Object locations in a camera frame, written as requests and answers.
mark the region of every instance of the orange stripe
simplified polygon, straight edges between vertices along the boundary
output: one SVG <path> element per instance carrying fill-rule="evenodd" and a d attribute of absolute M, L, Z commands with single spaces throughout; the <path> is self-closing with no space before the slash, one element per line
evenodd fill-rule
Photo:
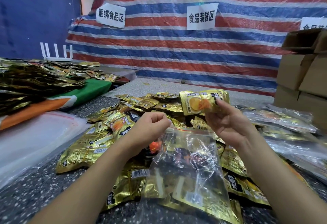
<path fill-rule="evenodd" d="M 1 122 L 0 130 L 4 130 L 18 123 L 34 118 L 38 115 L 43 114 L 44 112 L 58 110 L 65 103 L 67 103 L 69 99 L 70 98 L 59 98 L 59 99 L 52 99 L 52 100 L 48 99 L 40 103 L 31 104 L 27 108 L 15 114 L 7 116 Z"/>

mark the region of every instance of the striped tarp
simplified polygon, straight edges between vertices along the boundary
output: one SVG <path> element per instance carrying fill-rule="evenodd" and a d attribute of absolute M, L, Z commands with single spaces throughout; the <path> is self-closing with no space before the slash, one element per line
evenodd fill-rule
<path fill-rule="evenodd" d="M 96 22 L 104 3 L 126 7 L 125 29 Z M 215 28 L 186 31 L 186 7 L 206 3 L 219 3 Z M 323 16 L 327 0 L 94 0 L 66 41 L 75 59 L 138 77 L 273 96 L 286 33 Z"/>

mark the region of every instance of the dark speckled surface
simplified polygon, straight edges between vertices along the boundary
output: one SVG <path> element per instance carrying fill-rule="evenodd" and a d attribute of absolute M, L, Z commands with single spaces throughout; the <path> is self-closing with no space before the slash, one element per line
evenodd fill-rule
<path fill-rule="evenodd" d="M 100 110 L 102 107 L 116 103 L 115 98 L 98 97 L 84 105 L 69 111 L 79 117 L 86 117 L 90 113 Z M 72 182 L 81 176 L 85 169 L 55 174 L 55 166 L 60 157 L 58 154 L 50 162 L 38 171 L 26 172 L 28 176 L 18 179 L 4 187 L 0 192 L 0 223 L 27 223 L 36 212 L 47 205 L 51 200 L 63 192 Z M 311 174 L 295 167 L 298 172 L 308 181 L 309 185 L 327 201 L 327 186 L 318 181 Z M 276 223 L 277 220 L 271 210 L 253 207 L 242 202 L 244 223 Z M 105 213 L 99 215 L 96 223 L 136 223 L 135 214 L 138 203 L 123 203 Z M 151 211 L 146 218 L 149 223 L 203 223 L 200 219 L 186 216 L 170 209 L 151 206 Z"/>

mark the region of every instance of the stack of cardboard boxes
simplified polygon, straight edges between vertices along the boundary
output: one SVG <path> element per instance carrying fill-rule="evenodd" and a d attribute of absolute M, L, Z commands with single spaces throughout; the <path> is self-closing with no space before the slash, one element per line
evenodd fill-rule
<path fill-rule="evenodd" d="M 308 111 L 313 123 L 327 130 L 327 30 L 290 32 L 282 49 L 274 105 Z"/>

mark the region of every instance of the white sign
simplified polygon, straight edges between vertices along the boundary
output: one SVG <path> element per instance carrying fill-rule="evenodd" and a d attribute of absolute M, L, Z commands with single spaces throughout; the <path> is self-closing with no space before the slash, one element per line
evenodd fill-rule
<path fill-rule="evenodd" d="M 186 30 L 205 30 L 215 27 L 218 3 L 187 7 Z"/>
<path fill-rule="evenodd" d="M 302 18 L 300 30 L 313 28 L 327 28 L 327 18 Z"/>
<path fill-rule="evenodd" d="M 126 8 L 106 3 L 96 10 L 96 21 L 113 27 L 125 27 Z"/>

